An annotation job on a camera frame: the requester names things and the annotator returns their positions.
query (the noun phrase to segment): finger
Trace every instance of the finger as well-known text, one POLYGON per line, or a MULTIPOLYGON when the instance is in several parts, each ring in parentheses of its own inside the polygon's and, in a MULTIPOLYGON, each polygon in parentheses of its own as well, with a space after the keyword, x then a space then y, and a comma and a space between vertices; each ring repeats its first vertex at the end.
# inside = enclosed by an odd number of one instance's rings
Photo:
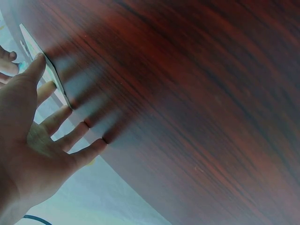
POLYGON ((55 143, 58 145, 60 149, 65 152, 70 151, 75 143, 77 143, 85 134, 88 132, 89 127, 85 122, 79 123, 74 130, 72 130, 69 134, 57 140, 55 143))
POLYGON ((46 118, 42 123, 41 126, 45 128, 47 133, 52 136, 62 125, 62 123, 72 114, 72 109, 64 105, 54 114, 46 118))
POLYGON ((6 84, 8 83, 8 81, 11 79, 12 77, 11 76, 7 76, 3 73, 0 73, 0 82, 3 83, 3 84, 6 84))
POLYGON ((89 147, 70 154, 70 156, 75 161, 74 170, 77 171, 85 165, 89 164, 106 148, 106 146, 107 144, 105 143, 105 141, 103 141, 103 139, 98 139, 89 147))
POLYGON ((14 61, 14 60, 16 60, 16 58, 17 58, 17 53, 15 53, 15 52, 10 52, 9 53, 8 60, 14 61))
POLYGON ((37 90, 37 106, 39 107, 47 98, 49 98, 53 94, 55 90, 56 90, 56 86, 53 81, 44 83, 37 90))
POLYGON ((44 54, 39 53, 36 55, 33 62, 28 66, 28 68, 24 71, 20 76, 23 79, 29 80, 33 82, 35 85, 38 84, 41 79, 46 67, 46 59, 44 54))
POLYGON ((0 70, 11 75, 19 73, 18 65, 5 59, 0 59, 0 70))
POLYGON ((0 46, 0 58, 14 61, 17 58, 17 54, 15 52, 8 52, 0 46))

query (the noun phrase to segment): fingernail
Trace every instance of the fingernail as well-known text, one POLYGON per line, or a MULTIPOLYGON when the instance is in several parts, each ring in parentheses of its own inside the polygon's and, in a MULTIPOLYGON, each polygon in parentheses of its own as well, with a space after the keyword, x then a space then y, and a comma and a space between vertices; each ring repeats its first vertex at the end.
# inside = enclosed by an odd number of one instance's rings
POLYGON ((41 55, 43 55, 41 52, 38 53, 35 57, 34 57, 34 60, 36 60, 38 57, 40 57, 41 55))

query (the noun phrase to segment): wrist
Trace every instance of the wrist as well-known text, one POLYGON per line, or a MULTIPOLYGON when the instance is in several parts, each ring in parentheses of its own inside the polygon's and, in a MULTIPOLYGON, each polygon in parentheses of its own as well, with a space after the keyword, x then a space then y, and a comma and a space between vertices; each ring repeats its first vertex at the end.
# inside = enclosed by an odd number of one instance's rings
POLYGON ((0 224, 13 225, 23 213, 16 186, 0 168, 0 224))

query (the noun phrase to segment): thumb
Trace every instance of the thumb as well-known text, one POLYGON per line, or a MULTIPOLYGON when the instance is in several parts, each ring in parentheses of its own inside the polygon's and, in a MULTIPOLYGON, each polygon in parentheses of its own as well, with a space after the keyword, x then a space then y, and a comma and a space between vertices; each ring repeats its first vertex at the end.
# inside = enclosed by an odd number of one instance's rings
POLYGON ((28 68, 24 71, 24 73, 19 74, 16 77, 18 79, 25 79, 33 82, 36 88, 39 80, 44 74, 45 67, 46 67, 45 56, 44 54, 39 53, 36 55, 33 62, 28 66, 28 68))

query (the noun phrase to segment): wooden table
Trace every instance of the wooden table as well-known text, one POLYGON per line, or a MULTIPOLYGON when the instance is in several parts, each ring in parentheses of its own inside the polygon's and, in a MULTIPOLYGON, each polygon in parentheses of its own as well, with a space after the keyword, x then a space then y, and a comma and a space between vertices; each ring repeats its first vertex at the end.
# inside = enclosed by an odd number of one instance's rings
POLYGON ((299 1, 1 2, 172 224, 300 224, 299 1))

